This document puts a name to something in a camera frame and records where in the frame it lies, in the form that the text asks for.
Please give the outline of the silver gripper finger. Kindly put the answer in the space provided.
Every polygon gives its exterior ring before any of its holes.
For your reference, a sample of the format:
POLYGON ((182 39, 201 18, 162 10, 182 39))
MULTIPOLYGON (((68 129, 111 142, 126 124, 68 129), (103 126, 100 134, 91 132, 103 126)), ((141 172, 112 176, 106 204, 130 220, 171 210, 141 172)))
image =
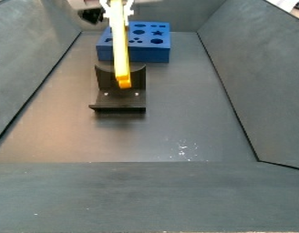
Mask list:
POLYGON ((133 5, 135 0, 127 0, 127 3, 125 5, 125 16, 130 17, 134 15, 133 5))
POLYGON ((104 10, 103 16, 111 18, 111 6, 108 5, 108 0, 99 0, 102 8, 104 10))

